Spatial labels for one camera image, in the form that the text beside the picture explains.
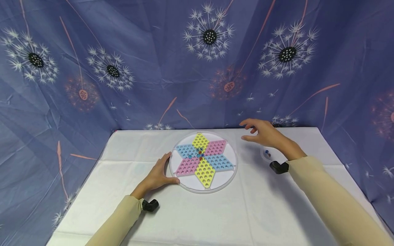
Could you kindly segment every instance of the blue fabric backdrop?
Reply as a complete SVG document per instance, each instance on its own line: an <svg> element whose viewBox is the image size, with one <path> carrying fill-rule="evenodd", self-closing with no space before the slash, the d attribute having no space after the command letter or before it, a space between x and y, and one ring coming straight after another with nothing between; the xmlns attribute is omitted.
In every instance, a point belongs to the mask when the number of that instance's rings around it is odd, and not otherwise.
<svg viewBox="0 0 394 246"><path fill-rule="evenodd" d="M394 230L389 0L4 0L0 246L44 245L115 129L317 126Z"/></svg>

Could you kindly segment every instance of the game board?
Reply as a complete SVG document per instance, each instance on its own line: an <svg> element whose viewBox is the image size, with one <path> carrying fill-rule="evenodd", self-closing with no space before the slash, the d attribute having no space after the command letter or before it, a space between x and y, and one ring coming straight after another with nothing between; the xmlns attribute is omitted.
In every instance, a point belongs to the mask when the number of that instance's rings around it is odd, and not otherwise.
<svg viewBox="0 0 394 246"><path fill-rule="evenodd" d="M223 189L234 178L238 160L227 140L208 131L185 136L174 147L170 170L180 185L195 193Z"/></svg>

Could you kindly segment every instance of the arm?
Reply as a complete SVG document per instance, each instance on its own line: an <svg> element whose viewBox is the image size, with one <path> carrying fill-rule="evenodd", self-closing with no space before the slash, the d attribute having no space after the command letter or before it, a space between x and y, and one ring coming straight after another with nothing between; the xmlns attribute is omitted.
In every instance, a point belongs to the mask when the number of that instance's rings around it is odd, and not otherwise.
<svg viewBox="0 0 394 246"><path fill-rule="evenodd" d="M86 246L119 246L142 211L142 201L125 196Z"/></svg>
<svg viewBox="0 0 394 246"><path fill-rule="evenodd" d="M148 176L136 189L125 196L112 215L90 238L86 246L119 246L142 211L143 197L147 192L165 184L179 184L179 179L164 175L164 166L171 152L158 159Z"/></svg>
<svg viewBox="0 0 394 246"><path fill-rule="evenodd" d="M308 197L335 240L344 246L392 246L393 241L364 208L323 168L321 162L308 157L294 141L277 131L270 122L247 119L246 125L257 136L243 136L281 151L288 159L289 172L295 183Z"/></svg>

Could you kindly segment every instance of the beige sleeve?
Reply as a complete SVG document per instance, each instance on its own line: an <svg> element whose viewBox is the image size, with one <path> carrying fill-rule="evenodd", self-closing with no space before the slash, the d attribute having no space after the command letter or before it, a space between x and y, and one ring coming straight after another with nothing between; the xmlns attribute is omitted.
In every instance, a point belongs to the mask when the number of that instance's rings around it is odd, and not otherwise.
<svg viewBox="0 0 394 246"><path fill-rule="evenodd" d="M125 196L86 246L119 246L142 211L142 201Z"/></svg>
<svg viewBox="0 0 394 246"><path fill-rule="evenodd" d="M392 246L364 208L333 179L314 157L288 161L289 172L339 245Z"/></svg>

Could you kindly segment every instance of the white tablecloth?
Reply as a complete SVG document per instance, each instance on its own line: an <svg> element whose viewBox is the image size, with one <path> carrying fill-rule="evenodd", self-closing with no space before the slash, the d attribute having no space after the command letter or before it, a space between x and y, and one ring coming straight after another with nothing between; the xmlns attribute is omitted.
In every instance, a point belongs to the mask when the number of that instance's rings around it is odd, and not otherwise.
<svg viewBox="0 0 394 246"><path fill-rule="evenodd" d="M157 159L197 130L117 131L109 139L48 246L83 246L130 194ZM223 190L194 194L177 185L147 197L155 213L142 212L122 245L336 245L314 208L288 173L276 175L260 146L241 140L244 129L209 129L226 138L238 155L238 172ZM373 207L317 128L281 128L344 186L384 228ZM279 153L274 158L283 160Z"/></svg>

